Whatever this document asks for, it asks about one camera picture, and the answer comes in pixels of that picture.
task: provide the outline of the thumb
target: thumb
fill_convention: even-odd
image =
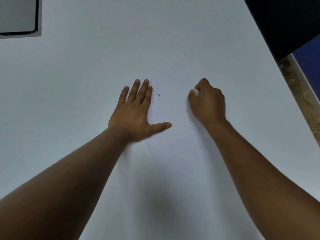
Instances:
[[[159,124],[151,124],[148,128],[149,136],[165,131],[166,129],[171,128],[172,124],[169,122],[163,122]]]
[[[188,95],[188,100],[189,100],[189,104],[190,104],[190,107],[193,107],[194,104],[197,102],[198,98],[196,96],[196,92],[192,89],[190,90],[189,92],[189,95]]]

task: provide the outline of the left hand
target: left hand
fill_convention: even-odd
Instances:
[[[144,80],[138,92],[139,86],[140,80],[137,79],[132,86],[127,101],[129,87],[124,87],[108,124],[108,128],[123,130],[130,142],[141,141],[171,127],[169,122],[152,125],[148,123],[152,87],[149,86],[148,79]]]

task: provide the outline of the hand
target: hand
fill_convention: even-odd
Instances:
[[[123,130],[130,142],[141,141],[171,127],[169,122],[153,125],[148,123],[152,87],[149,86],[148,79],[144,80],[138,92],[139,85],[140,80],[135,80],[127,101],[129,87],[124,87],[108,124],[108,128],[114,127]]]
[[[193,115],[204,127],[226,122],[226,104],[220,89],[214,88],[205,78],[195,86],[199,90],[199,97],[194,90],[189,92],[188,100]]]

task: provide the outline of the eraser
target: eraser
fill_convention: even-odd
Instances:
[[[197,97],[199,97],[199,92],[200,92],[200,91],[197,90],[197,89],[195,89],[195,88],[193,88],[192,90],[195,92],[195,95],[196,95]]]

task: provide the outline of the finger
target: finger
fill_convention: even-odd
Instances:
[[[128,86],[125,86],[125,87],[122,89],[122,92],[120,93],[118,105],[124,104],[124,103],[126,102],[126,98],[127,98],[128,92],[129,92],[129,87],[128,87]]]
[[[153,136],[154,134],[165,131],[166,129],[171,128],[172,124],[169,122],[163,122],[159,124],[151,124],[148,128],[148,136]]]
[[[132,103],[136,99],[139,86],[140,86],[140,80],[137,79],[134,81],[134,84],[131,88],[131,91],[130,91],[128,99],[127,99],[127,103]]]
[[[194,88],[201,91],[201,88],[203,89],[207,86],[210,86],[209,81],[206,78],[202,78]]]
[[[152,97],[152,86],[149,86],[146,90],[146,96],[144,96],[144,100],[142,102],[142,107],[144,110],[148,112],[150,104],[151,104],[151,97]]]
[[[137,101],[140,104],[143,102],[144,97],[146,96],[146,91],[147,91],[148,86],[149,86],[149,80],[145,79],[141,88],[140,88],[140,91],[138,92],[138,95],[137,95],[135,101]]]
[[[190,107],[194,107],[194,105],[198,101],[198,98],[194,90],[190,90],[188,95],[188,100],[189,100]]]

